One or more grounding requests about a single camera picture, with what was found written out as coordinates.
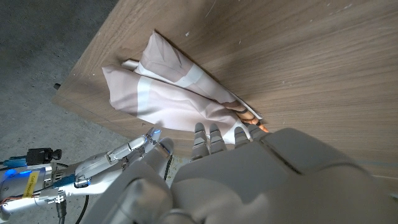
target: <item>robotic arm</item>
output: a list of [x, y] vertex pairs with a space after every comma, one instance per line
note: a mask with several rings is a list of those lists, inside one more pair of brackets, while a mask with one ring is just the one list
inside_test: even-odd
[[[121, 175], [125, 167], [144, 157], [159, 142], [160, 130], [151, 128], [147, 134], [129, 141], [112, 151], [91, 156], [85, 161], [59, 169], [52, 159], [62, 152], [51, 149], [30, 149], [26, 156], [4, 161], [11, 167], [0, 183], [0, 223], [10, 214], [29, 207], [49, 203], [65, 204], [72, 195], [102, 194]], [[13, 167], [26, 166], [17, 172]]]
[[249, 139], [236, 128], [235, 149], [227, 150], [217, 126], [208, 143], [198, 123], [192, 162], [170, 187], [159, 174], [173, 142], [158, 142], [154, 129], [66, 169], [46, 163], [7, 171], [1, 218], [71, 195], [102, 194], [86, 223], [398, 223], [397, 204], [348, 156], [295, 129], [248, 130]]
[[217, 126], [208, 145], [198, 123], [192, 162], [170, 188], [158, 175], [166, 157], [134, 161], [86, 223], [398, 223], [397, 204], [346, 155], [295, 129], [248, 129], [226, 150]]

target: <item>blue light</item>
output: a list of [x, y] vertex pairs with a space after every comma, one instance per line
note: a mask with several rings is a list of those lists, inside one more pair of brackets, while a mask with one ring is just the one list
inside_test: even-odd
[[22, 172], [20, 172], [19, 174], [28, 174], [28, 173], [30, 173], [30, 172], [32, 172], [31, 170], [27, 170], [27, 171], [22, 171]]
[[16, 170], [11, 169], [11, 170], [7, 170], [6, 173], [5, 173], [4, 175], [9, 176], [9, 175], [14, 175], [14, 174], [16, 174], [16, 173], [17, 173]]

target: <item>gray floor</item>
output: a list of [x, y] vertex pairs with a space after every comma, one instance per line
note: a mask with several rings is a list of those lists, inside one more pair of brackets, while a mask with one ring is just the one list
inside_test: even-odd
[[[0, 1], [0, 160], [29, 148], [62, 149], [71, 164], [126, 139], [51, 103], [117, 0]], [[84, 197], [67, 201], [74, 223]], [[58, 223], [53, 205], [15, 214], [9, 223]]]

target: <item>wooden board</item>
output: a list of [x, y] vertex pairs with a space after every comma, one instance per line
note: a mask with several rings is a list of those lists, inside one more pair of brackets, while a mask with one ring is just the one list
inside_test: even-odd
[[[129, 138], [145, 133], [151, 124], [109, 105], [101, 67], [139, 60], [154, 29], [270, 131], [297, 128], [398, 177], [397, 1], [120, 0], [53, 102]], [[163, 136], [190, 155], [192, 133]]]

